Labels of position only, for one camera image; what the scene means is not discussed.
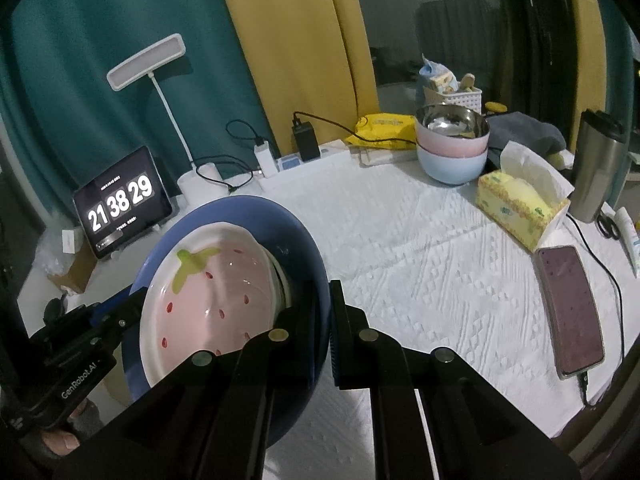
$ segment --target power strip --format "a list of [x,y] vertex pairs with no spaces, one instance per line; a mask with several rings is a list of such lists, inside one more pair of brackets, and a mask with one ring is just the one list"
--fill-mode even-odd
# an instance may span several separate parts
[[303,162],[299,153],[285,155],[276,160],[278,174],[269,178],[259,178],[262,190],[269,191],[293,180],[299,180],[319,171],[343,166],[351,161],[351,152],[341,140],[332,140],[320,145],[320,158]]

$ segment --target scissors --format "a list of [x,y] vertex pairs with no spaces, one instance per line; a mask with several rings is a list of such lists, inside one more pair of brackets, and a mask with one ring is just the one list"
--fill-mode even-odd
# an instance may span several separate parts
[[620,240],[620,229],[616,223],[603,213],[598,213],[596,216],[596,227],[600,234],[607,240],[612,238],[613,240]]

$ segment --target black power adapter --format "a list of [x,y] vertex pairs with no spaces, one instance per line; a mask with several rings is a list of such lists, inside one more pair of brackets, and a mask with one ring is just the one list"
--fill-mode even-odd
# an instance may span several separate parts
[[302,162],[320,157],[316,133],[310,122],[303,123],[296,114],[293,116],[293,138],[296,140]]

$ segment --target blue bowl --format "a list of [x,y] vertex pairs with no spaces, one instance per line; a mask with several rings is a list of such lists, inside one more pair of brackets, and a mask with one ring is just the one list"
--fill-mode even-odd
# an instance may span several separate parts
[[[229,222],[247,229],[282,265],[294,282],[313,280],[319,297],[319,312],[312,333],[314,352],[308,363],[312,387],[308,390],[277,390],[274,396],[269,445],[293,426],[305,409],[318,383],[329,345],[331,296],[322,257],[300,220],[281,205],[257,196],[229,196],[205,204],[177,222],[160,239],[145,260],[131,287],[135,292],[149,286],[160,263],[191,231],[206,224]],[[122,361],[133,400],[149,391],[140,360],[140,325],[128,330],[122,340]]]
[[428,152],[420,144],[416,145],[418,162],[431,178],[444,184],[459,186],[471,182],[480,176],[486,164],[488,150],[469,158],[450,158]]

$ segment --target phone case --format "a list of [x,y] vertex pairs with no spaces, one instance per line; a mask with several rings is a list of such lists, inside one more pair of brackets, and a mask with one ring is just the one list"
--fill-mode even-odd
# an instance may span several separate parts
[[601,363],[600,319],[575,247],[539,249],[535,261],[549,312],[558,373],[567,378]]

